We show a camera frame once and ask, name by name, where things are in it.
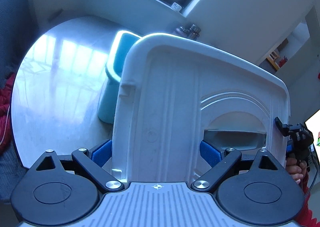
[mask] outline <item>red sleeve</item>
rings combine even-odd
[[[308,184],[308,173],[306,174],[305,178],[302,181],[302,186],[303,186],[303,192],[306,194],[309,190],[307,187]],[[300,225],[306,226],[306,227],[320,227],[320,223],[317,223],[317,218],[312,218],[312,211],[309,210],[308,207],[308,200],[310,198],[310,194],[308,195],[302,210],[296,217],[295,221],[299,223]]]

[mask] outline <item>gray chair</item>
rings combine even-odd
[[[0,0],[0,88],[5,85],[7,76],[18,70],[38,34],[39,29],[31,18],[28,0]],[[25,172],[11,142],[0,156],[1,202],[10,202],[12,190]]]

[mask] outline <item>white cable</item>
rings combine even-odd
[[[10,105],[8,107],[7,118],[5,120],[5,126],[4,126],[4,133],[3,133],[3,137],[1,139],[0,145],[2,145],[2,142],[4,140],[4,136],[5,136],[5,131],[7,130],[7,122],[8,122],[8,117],[9,117],[9,110],[10,110]]]

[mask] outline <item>chair backrest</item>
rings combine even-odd
[[[169,34],[145,36],[124,63],[112,175],[124,183],[190,184],[211,168],[199,151],[208,130],[224,138],[228,132],[257,133],[249,142],[239,137],[230,143],[243,150],[264,147],[284,165],[286,140],[274,125],[276,116],[288,122],[290,101],[275,76],[200,42]],[[216,143],[228,146],[223,138]]]

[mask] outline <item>triangular cutout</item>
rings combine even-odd
[[[262,156],[260,164],[260,169],[268,169],[268,170],[278,170],[275,164],[270,160],[270,158],[266,155]]]
[[[52,157],[46,156],[41,164],[37,167],[37,171],[55,169],[55,165],[53,163]]]

